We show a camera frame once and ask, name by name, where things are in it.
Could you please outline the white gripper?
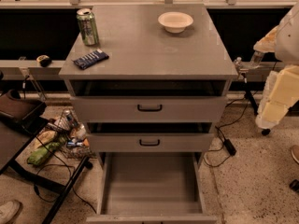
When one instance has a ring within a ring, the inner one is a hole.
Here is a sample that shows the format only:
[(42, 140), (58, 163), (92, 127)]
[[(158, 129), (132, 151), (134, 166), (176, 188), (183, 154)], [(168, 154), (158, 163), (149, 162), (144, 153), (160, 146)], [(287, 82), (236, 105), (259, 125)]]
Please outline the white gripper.
[[(274, 52), (278, 28), (274, 27), (253, 46), (262, 53)], [(288, 65), (279, 72), (271, 71), (267, 77), (259, 103), (256, 124), (272, 129), (285, 117), (290, 107), (299, 100), (299, 66)]]

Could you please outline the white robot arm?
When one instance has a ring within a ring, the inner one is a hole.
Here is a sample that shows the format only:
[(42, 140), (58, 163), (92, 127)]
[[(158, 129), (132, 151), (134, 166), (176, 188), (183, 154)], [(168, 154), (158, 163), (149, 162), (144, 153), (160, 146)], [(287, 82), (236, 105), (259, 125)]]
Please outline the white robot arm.
[(299, 101), (299, 3), (253, 49), (274, 52), (276, 59), (285, 65), (279, 72), (270, 72), (258, 107), (257, 126), (272, 129)]

